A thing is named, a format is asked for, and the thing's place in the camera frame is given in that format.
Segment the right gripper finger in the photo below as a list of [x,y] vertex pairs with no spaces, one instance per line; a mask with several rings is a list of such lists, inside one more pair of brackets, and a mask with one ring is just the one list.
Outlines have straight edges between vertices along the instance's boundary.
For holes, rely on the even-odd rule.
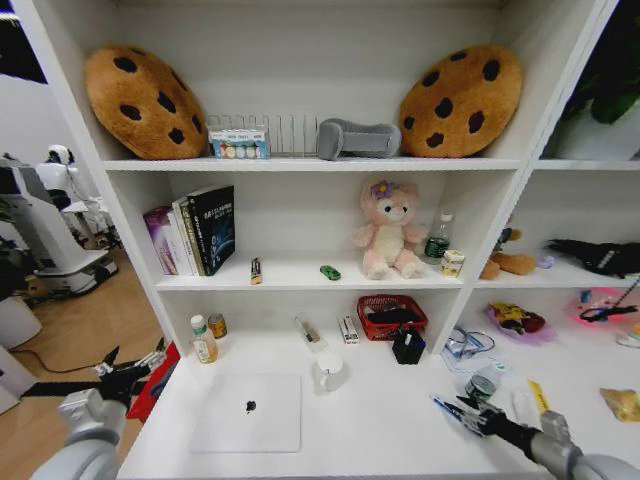
[[501,413],[500,408],[485,400],[460,395],[457,395],[456,398],[466,406],[477,411],[479,416],[492,416]]
[[488,418],[476,413],[463,411],[460,415],[461,424],[474,434],[480,437],[492,435],[492,431],[488,426]]

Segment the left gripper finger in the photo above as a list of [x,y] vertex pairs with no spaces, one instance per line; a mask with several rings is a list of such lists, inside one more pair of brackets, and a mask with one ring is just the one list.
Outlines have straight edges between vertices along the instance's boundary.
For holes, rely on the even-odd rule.
[[105,355],[102,361],[93,367],[98,376],[105,376],[114,371],[115,360],[118,356],[120,346],[116,346],[113,350]]
[[134,366],[144,369],[148,372],[154,372],[159,368],[166,360],[165,339],[160,338],[156,345],[156,348],[151,353],[144,356],[142,359],[136,361]]

